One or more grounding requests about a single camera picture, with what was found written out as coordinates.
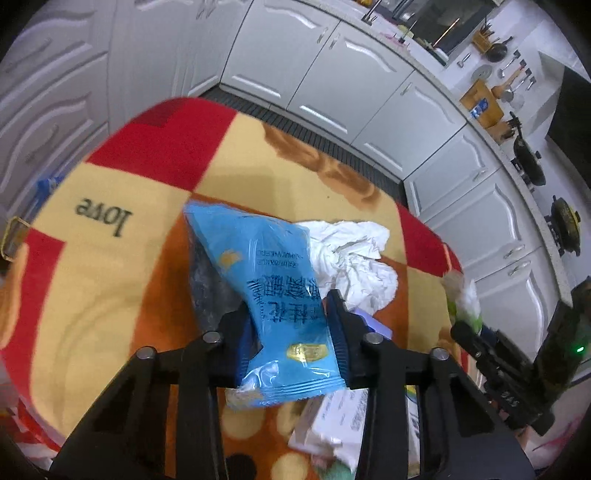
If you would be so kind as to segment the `wooden cutting board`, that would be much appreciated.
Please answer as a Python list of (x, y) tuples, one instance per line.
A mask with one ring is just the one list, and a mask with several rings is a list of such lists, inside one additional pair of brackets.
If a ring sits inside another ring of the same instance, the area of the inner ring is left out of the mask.
[(485, 129), (497, 125), (504, 116), (497, 98), (486, 83), (480, 79), (474, 82), (460, 102)]

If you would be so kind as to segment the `green cloth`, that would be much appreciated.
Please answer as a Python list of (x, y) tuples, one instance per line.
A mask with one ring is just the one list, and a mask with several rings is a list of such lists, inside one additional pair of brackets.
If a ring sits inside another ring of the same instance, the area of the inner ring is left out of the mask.
[(355, 473), (341, 462), (335, 461), (327, 467), (315, 467), (315, 473), (320, 480), (353, 480)]

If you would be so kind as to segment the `blue snack bag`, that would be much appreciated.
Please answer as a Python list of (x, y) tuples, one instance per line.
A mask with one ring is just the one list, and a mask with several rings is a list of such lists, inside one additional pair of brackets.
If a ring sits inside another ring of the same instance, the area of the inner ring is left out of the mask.
[(307, 229), (221, 204), (190, 202), (184, 216), (256, 331), (256, 350), (226, 392), (228, 405), (266, 407), (344, 389)]

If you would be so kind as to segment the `green white medicine box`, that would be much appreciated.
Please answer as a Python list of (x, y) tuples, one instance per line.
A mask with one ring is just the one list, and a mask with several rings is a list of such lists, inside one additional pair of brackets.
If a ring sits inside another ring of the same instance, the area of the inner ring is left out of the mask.
[(342, 389), (308, 400), (287, 445), (291, 449), (336, 461), (352, 474), (359, 465), (369, 390)]

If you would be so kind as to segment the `white lower cabinets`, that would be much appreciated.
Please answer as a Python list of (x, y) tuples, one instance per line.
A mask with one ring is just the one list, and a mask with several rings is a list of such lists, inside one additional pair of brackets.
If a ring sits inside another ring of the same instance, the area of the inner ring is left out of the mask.
[(1, 57), (1, 217), (156, 103), (223, 86), (372, 159), (527, 355), (570, 288), (528, 185), (439, 80), (342, 1), (50, 1)]

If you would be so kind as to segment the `kitchen faucet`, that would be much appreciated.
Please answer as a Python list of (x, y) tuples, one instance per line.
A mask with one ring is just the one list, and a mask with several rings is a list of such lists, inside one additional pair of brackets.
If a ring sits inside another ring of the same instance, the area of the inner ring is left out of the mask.
[(363, 14), (362, 21), (368, 25), (372, 25), (377, 19), (376, 10), (381, 5), (382, 0), (374, 0), (369, 10)]

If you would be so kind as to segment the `green white tissue pack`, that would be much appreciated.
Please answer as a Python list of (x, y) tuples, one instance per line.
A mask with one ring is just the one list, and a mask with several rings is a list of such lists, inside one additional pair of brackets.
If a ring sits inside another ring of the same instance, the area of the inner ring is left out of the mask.
[(465, 322), (479, 334), (483, 327), (483, 319), (476, 282), (456, 270), (451, 270), (443, 276), (442, 285), (452, 324), (458, 321)]

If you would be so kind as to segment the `red yellow rose blanket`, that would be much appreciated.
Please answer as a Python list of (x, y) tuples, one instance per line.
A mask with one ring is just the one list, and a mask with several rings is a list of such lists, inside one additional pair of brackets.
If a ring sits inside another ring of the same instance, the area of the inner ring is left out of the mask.
[(48, 467), (140, 347), (185, 346), (198, 324), (182, 209), (224, 203), (290, 222), (373, 221), (399, 280), (377, 313), (402, 347), (465, 354), (450, 336), (442, 277), (451, 248), (335, 152), (202, 99), (132, 119), (65, 178), (28, 228), (1, 289), (1, 431)]

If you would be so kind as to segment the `white blue medicine box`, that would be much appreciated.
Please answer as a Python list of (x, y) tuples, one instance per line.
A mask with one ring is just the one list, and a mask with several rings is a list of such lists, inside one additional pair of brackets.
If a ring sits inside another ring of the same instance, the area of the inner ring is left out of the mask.
[(365, 321), (366, 325), (370, 328), (370, 330), (373, 330), (381, 334), (387, 339), (393, 338), (393, 331), (389, 327), (378, 321), (376, 318), (374, 318), (366, 311), (363, 311), (363, 309), (356, 308), (355, 313), (356, 315), (359, 315), (363, 318), (363, 321)]

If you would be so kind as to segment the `yellow lid clay pot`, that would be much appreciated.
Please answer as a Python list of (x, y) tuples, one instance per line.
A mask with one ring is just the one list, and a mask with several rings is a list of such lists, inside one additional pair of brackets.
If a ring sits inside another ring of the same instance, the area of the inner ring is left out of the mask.
[(566, 252), (581, 254), (581, 218), (579, 213), (562, 197), (553, 197), (550, 214), (545, 217), (560, 256)]

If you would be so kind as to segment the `black wok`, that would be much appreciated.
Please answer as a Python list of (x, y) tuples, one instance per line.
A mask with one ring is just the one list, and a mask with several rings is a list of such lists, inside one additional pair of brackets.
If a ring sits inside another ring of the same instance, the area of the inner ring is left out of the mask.
[(511, 119), (508, 124), (516, 132), (513, 143), (514, 158), (511, 163), (528, 186), (528, 189), (533, 191), (535, 187), (546, 185), (546, 177), (540, 162), (541, 154), (539, 151), (532, 150), (525, 141), (520, 119), (514, 112), (510, 112), (510, 116)]

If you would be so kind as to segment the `white paper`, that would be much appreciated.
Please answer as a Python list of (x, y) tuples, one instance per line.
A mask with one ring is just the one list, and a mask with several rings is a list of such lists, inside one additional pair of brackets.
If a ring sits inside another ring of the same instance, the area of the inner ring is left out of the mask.
[(372, 221), (304, 221), (311, 266), (322, 297), (338, 290), (349, 310), (375, 314), (387, 307), (398, 290), (398, 274), (382, 262), (390, 230)]

